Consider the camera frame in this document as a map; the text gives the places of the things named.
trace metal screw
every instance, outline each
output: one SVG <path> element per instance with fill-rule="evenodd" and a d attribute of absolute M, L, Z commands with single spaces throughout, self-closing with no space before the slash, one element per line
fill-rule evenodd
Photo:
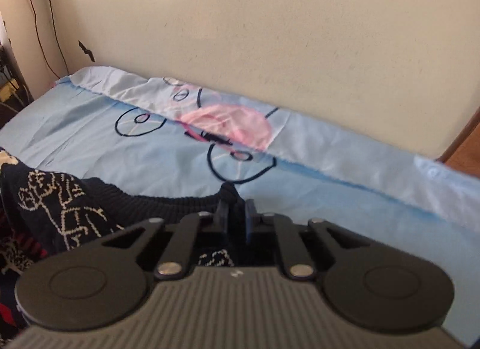
<path fill-rule="evenodd" d="M 310 265 L 293 265 L 290 268 L 290 273 L 294 277 L 308 277 L 313 275 L 314 269 Z"/>
<path fill-rule="evenodd" d="M 165 276 L 176 275 L 181 271 L 182 266 L 179 263 L 163 263 L 158 267 L 159 274 Z"/>

